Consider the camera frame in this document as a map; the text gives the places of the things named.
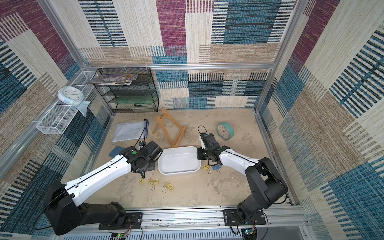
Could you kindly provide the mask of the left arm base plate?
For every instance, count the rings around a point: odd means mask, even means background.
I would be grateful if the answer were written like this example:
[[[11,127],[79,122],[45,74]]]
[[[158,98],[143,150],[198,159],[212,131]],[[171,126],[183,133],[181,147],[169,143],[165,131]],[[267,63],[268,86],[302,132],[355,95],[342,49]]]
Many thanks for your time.
[[[100,224],[99,230],[136,230],[141,227],[142,218],[142,212],[125,213],[124,215],[119,216],[118,219],[110,225]]]

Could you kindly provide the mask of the small wooden easel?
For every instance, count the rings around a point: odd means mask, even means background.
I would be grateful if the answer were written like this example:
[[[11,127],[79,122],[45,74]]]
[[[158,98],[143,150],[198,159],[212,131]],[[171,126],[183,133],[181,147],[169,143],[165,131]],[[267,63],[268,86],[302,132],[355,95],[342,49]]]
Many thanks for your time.
[[[162,114],[156,116],[156,126],[152,134],[160,129],[172,148],[178,148],[186,134],[187,126],[182,126],[165,108],[161,108]]]

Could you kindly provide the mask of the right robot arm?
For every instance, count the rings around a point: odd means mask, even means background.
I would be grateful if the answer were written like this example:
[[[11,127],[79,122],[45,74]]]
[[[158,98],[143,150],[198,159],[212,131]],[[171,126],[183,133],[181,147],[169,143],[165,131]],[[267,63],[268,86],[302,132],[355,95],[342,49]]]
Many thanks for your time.
[[[221,146],[212,133],[201,133],[200,141],[198,160],[214,162],[215,166],[229,167],[246,176],[251,194],[237,205],[236,215],[241,223],[251,222],[255,214],[288,193],[287,183],[269,158],[258,160],[243,156]]]

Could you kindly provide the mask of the white plastic storage box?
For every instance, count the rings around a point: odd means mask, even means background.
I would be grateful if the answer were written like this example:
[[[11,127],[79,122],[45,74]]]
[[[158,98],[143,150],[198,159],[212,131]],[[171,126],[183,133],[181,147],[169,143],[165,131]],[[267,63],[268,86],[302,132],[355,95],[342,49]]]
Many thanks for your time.
[[[193,146],[165,149],[158,160],[159,172],[165,176],[194,174],[201,166]]]

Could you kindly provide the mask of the blue binder clip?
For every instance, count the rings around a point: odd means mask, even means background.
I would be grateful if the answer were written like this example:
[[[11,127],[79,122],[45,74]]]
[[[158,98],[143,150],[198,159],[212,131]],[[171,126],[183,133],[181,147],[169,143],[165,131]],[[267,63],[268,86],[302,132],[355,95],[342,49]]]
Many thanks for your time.
[[[221,174],[221,171],[220,171],[221,167],[222,167],[221,165],[217,164],[217,165],[212,166],[212,170],[216,171],[216,173],[218,175],[220,175]]]

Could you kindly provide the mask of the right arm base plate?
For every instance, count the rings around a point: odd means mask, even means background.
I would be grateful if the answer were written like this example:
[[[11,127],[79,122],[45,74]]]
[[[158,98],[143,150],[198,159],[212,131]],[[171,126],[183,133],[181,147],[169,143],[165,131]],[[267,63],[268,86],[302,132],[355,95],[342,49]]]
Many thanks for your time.
[[[225,226],[258,226],[266,225],[267,221],[262,211],[257,211],[248,218],[237,209],[223,210]]]

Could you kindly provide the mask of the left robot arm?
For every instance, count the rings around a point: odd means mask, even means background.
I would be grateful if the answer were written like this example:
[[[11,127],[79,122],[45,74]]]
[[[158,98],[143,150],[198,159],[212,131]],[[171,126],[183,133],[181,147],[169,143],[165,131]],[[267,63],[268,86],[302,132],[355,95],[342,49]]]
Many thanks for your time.
[[[155,142],[144,148],[123,149],[101,167],[65,184],[55,182],[48,187],[43,210],[57,236],[69,233],[78,226],[101,224],[111,229],[130,227],[126,210],[117,202],[87,204],[86,200],[115,179],[131,172],[145,177],[155,170],[155,162],[163,150]]]

